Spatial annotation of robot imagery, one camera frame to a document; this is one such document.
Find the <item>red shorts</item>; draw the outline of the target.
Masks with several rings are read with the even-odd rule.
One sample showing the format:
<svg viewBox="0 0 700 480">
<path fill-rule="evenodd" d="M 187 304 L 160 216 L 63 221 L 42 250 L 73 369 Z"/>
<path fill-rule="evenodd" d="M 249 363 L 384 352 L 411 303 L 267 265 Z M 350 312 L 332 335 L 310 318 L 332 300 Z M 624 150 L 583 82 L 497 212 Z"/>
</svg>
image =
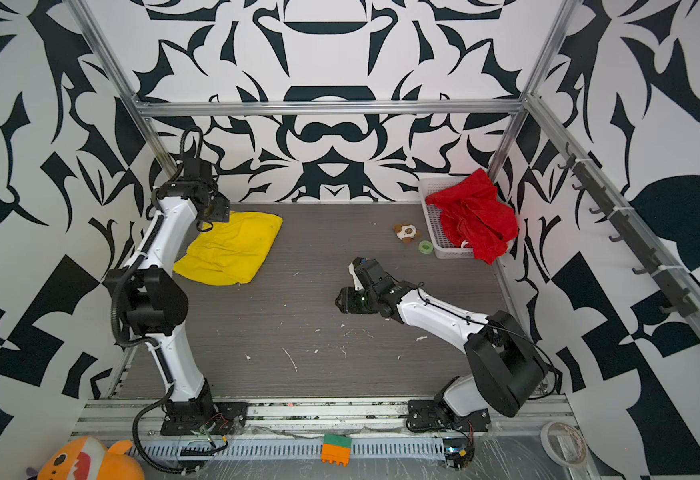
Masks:
<svg viewBox="0 0 700 480">
<path fill-rule="evenodd" d="M 435 206 L 446 238 L 456 247 L 465 243 L 473 256 L 487 265 L 503 256 L 518 236 L 513 209 L 498 200 L 497 187 L 484 170 L 425 199 Z"/>
</svg>

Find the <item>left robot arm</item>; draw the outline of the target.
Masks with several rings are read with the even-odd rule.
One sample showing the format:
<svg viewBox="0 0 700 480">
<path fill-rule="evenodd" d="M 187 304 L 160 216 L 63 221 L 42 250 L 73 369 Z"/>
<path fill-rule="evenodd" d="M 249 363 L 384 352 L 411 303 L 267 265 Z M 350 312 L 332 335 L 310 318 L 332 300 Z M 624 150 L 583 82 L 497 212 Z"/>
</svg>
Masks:
<svg viewBox="0 0 700 480">
<path fill-rule="evenodd" d="M 122 267 L 109 271 L 110 326 L 122 348 L 144 345 L 153 356 L 166 398 L 163 435 L 212 429 L 219 418 L 208 380 L 193 358 L 186 335 L 186 293 L 173 279 L 173 267 L 185 236 L 193 227 L 212 225 L 219 208 L 229 217 L 229 202 L 217 198 L 212 166 L 187 159 L 181 169 L 154 190 L 154 217 L 135 253 Z"/>
</svg>

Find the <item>yellow shorts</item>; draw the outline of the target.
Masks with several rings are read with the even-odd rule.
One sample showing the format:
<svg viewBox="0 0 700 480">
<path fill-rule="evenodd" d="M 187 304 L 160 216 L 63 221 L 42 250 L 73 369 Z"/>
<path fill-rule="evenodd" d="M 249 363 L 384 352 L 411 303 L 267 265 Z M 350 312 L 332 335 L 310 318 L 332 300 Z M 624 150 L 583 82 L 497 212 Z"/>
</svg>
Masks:
<svg viewBox="0 0 700 480">
<path fill-rule="evenodd" d="M 283 225 L 277 215 L 233 212 L 228 223 L 200 233 L 173 272 L 210 286 L 250 283 L 264 264 Z"/>
</svg>

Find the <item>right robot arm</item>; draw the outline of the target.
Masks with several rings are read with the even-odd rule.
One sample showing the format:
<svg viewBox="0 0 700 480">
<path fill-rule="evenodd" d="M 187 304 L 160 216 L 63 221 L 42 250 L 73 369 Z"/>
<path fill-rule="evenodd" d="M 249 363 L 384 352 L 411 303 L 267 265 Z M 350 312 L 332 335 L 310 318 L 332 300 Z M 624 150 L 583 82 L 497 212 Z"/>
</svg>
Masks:
<svg viewBox="0 0 700 480">
<path fill-rule="evenodd" d="M 513 417 L 551 372 L 545 354 L 506 311 L 486 315 L 459 309 L 421 285 L 395 279 L 375 259 L 358 257 L 348 271 L 353 285 L 335 299 L 340 312 L 378 314 L 419 328 L 465 355 L 470 374 L 435 398 L 447 414 L 462 419 L 490 408 Z"/>
</svg>

